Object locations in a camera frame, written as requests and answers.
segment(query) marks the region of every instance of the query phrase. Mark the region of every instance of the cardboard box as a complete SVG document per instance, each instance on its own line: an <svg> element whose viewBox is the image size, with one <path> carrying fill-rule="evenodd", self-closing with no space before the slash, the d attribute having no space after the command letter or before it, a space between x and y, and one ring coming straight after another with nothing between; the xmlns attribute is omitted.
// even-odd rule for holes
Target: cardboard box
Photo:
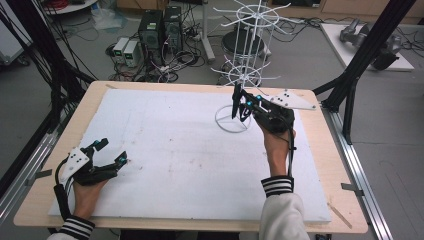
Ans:
<svg viewBox="0 0 424 240"><path fill-rule="evenodd" d="M169 0L117 0L117 7L127 10L164 10L168 6L168 3Z"/></svg>

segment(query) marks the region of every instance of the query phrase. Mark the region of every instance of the metal rail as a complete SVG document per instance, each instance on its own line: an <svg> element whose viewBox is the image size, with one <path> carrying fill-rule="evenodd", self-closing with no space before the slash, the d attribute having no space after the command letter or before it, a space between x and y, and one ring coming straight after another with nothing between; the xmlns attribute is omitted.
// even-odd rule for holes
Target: metal rail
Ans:
<svg viewBox="0 0 424 240"><path fill-rule="evenodd" d="M53 147L59 139L57 129L51 134L45 134L33 154L12 182L3 198L0 200L0 226L6 220L15 204L21 199L25 190L30 187L35 174L40 170L46 158L50 155Z"/></svg>
<svg viewBox="0 0 424 240"><path fill-rule="evenodd" d="M380 240L392 240L392 234L390 233L390 229L387 226L383 213L381 212L370 184L368 183L358 155L356 154L353 145L347 142L346 138L343 136L343 120L338 113L328 112L328 114L333 123L336 135L340 141L340 145L343 149L345 160L349 166L351 176L353 177L358 190L362 190L364 193L364 196L360 196L360 198L367 210L369 219L372 223L372 227L377 238Z"/></svg>

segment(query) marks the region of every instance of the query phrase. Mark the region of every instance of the wooden table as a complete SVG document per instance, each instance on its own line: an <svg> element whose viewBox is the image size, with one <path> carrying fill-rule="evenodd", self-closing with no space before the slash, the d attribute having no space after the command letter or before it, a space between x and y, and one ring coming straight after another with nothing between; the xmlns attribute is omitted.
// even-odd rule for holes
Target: wooden table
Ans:
<svg viewBox="0 0 424 240"><path fill-rule="evenodd" d="M232 93L233 87L208 85L128 83L97 81L91 84L83 100L75 111L68 126L53 149L43 170L57 168L59 162L67 157L69 151L79 145L92 117L96 113L102 97L108 89L140 89L150 91L188 91L210 93ZM281 89L263 89L269 94L278 94ZM292 89L294 93L319 105L310 90ZM256 89L249 92L259 94ZM324 189L332 221L323 224L307 224L307 231L314 233L364 233L367 231L363 212L352 191L341 188L341 183L350 183L342 160L337 151L330 130L319 108L316 111L300 111L315 165ZM55 195L54 176L37 179L19 208L14 223L18 226L60 227L60 216L49 216ZM211 231L258 231L258 221L233 220L183 220L183 219L146 219L93 217L92 221L99 228L137 228L137 229L176 229L176 230L211 230Z"/></svg>

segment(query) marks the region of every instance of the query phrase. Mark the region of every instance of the person's left hand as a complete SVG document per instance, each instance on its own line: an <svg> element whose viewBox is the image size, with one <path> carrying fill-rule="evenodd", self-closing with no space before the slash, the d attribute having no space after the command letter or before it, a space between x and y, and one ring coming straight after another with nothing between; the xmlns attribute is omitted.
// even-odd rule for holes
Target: person's left hand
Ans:
<svg viewBox="0 0 424 240"><path fill-rule="evenodd" d="M74 182L75 210L74 216L88 220L96 208L100 191L108 180L97 183L92 186L82 186Z"/></svg>

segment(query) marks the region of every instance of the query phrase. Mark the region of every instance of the white wire rack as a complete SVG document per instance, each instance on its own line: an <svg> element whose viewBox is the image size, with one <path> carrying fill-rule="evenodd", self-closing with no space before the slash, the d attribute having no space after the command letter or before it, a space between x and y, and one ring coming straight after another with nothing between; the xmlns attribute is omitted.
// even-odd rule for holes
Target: white wire rack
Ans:
<svg viewBox="0 0 424 240"><path fill-rule="evenodd" d="M222 77L225 77L229 81L225 86L235 85L238 82L242 84L242 88L245 88L246 83L258 87L262 80L279 78L280 76L262 77L264 68L270 62L265 63L265 57L262 60L258 59L261 51L261 47L258 44L266 44L266 47L269 48L274 29L278 29L284 34L291 34L277 26L280 20L293 23L302 23L303 21L295 21L278 15L276 10L287 8L290 4L272 9L266 6L266 2L261 4L261 0L259 0L258 5L245 5L237 0L233 1L241 5L238 10L219 10L217 8L214 8L214 10L222 13L235 13L237 20L228 24L221 24L221 26L228 27L237 24L237 29L245 29L247 35L243 36L244 39L242 39L240 37L240 31L236 31L235 51L233 52L232 59L224 55L226 61L221 69L216 70L211 68L212 71L220 73ZM270 34L267 36L268 39L265 39L263 34L265 28L270 29Z"/></svg>

